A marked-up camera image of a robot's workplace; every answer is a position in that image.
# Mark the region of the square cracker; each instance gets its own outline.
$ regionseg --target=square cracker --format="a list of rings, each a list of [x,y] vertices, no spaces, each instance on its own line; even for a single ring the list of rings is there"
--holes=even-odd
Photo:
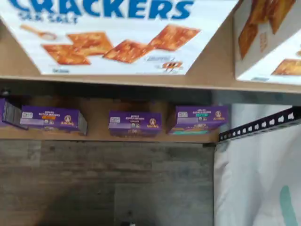
[[[150,45],[155,48],[175,51],[199,32],[199,29],[169,24],[150,42]]]
[[[257,33],[258,25],[251,24],[248,20],[238,38],[240,55],[242,59],[244,59],[246,54],[248,53],[249,48],[255,40]]]
[[[270,0],[253,0],[252,10],[249,18],[251,24],[262,24],[269,20]]]
[[[90,65],[79,48],[71,45],[42,45],[60,65]]]
[[[67,36],[85,55],[102,55],[113,48],[105,32],[67,34]]]
[[[301,60],[285,59],[272,74],[301,76]]]
[[[269,8],[269,23],[273,34],[276,34],[295,2],[296,0],[273,0]]]
[[[124,40],[118,46],[107,52],[103,57],[131,64],[153,49],[154,47],[150,45]]]

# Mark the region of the white box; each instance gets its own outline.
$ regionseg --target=white box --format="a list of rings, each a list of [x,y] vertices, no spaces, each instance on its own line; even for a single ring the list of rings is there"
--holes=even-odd
[[[1,0],[0,16],[44,75],[184,75],[237,2]]]
[[[301,85],[301,0],[244,0],[234,31],[237,80]]]

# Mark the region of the gray floor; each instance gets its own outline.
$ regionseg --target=gray floor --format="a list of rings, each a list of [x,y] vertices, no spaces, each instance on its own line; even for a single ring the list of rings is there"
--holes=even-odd
[[[0,225],[212,226],[213,161],[199,144],[0,141]]]

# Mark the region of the macaroni and cheese box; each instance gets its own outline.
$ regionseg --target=macaroni and cheese box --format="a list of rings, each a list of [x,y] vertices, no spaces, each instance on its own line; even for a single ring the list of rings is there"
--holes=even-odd
[[[161,114],[110,111],[109,130],[118,137],[155,137],[162,130]]]
[[[87,121],[79,110],[22,106],[20,123],[28,126],[29,129],[87,134]]]
[[[42,74],[183,75],[238,0],[1,0]]]
[[[242,81],[301,85],[301,0],[244,0],[235,12]]]
[[[176,106],[167,119],[168,134],[205,134],[228,122],[228,108],[225,106]]]
[[[27,129],[27,126],[20,124],[21,109],[10,104],[6,99],[0,98],[0,129],[6,127],[16,127]]]

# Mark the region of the box of crackers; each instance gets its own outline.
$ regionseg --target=box of crackers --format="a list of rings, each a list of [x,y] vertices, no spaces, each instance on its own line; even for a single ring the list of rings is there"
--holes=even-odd
[[[226,106],[176,106],[167,119],[170,135],[206,134],[228,122]]]
[[[75,109],[22,106],[20,124],[48,132],[87,134],[87,121]]]
[[[14,127],[27,129],[26,125],[20,124],[21,109],[15,107],[4,98],[0,98],[0,129]]]
[[[162,130],[161,114],[110,111],[109,130],[117,137],[155,137]]]
[[[184,75],[238,0],[2,0],[43,75]]]
[[[234,14],[241,81],[301,85],[301,0],[244,0]]]

